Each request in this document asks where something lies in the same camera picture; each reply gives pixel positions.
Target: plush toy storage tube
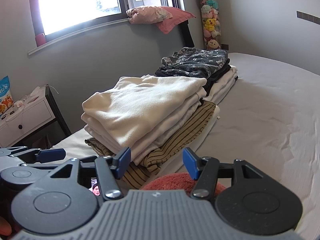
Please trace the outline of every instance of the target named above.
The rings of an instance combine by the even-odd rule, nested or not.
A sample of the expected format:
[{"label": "plush toy storage tube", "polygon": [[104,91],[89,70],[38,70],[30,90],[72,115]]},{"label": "plush toy storage tube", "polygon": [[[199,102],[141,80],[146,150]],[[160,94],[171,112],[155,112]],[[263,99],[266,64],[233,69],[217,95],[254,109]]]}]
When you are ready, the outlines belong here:
[{"label": "plush toy storage tube", "polygon": [[207,50],[221,48],[219,6],[216,0],[197,0],[201,10],[203,35]]}]

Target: gray gripper housing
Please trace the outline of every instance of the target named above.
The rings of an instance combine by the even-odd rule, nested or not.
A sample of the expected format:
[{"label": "gray gripper housing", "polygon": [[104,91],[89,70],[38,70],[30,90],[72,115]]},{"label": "gray gripper housing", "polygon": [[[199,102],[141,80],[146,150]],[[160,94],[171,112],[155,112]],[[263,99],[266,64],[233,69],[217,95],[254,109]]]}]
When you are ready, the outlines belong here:
[{"label": "gray gripper housing", "polygon": [[303,240],[293,230],[275,236],[240,232],[222,221],[210,202],[191,199],[183,190],[130,190],[120,200],[104,202],[89,223],[72,232],[44,236],[20,231],[14,238],[27,239]]}]

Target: silver bolt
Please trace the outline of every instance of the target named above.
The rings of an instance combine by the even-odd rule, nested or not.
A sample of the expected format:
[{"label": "silver bolt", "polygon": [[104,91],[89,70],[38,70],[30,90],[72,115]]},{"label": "silver bolt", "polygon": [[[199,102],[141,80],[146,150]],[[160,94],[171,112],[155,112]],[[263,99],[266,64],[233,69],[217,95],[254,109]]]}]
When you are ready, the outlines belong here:
[{"label": "silver bolt", "polygon": [[117,190],[117,189],[112,189],[112,190],[108,190],[106,193],[105,193],[106,197],[107,198],[119,198],[122,196],[121,194],[121,191],[120,190]]},{"label": "silver bolt", "polygon": [[161,196],[161,193],[156,191],[156,192],[152,193],[152,195],[154,197],[159,197],[159,196]]},{"label": "silver bolt", "polygon": [[193,195],[198,198],[203,198],[209,196],[209,191],[207,191],[206,189],[196,189],[193,192]]}]

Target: phone screen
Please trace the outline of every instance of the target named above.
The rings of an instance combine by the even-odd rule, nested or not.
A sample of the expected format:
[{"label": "phone screen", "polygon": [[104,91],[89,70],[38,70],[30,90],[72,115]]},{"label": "phone screen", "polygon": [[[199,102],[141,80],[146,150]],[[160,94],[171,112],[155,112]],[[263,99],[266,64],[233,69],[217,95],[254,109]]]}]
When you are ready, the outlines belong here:
[{"label": "phone screen", "polygon": [[96,196],[100,196],[97,178],[91,178],[91,188],[89,190]]}]

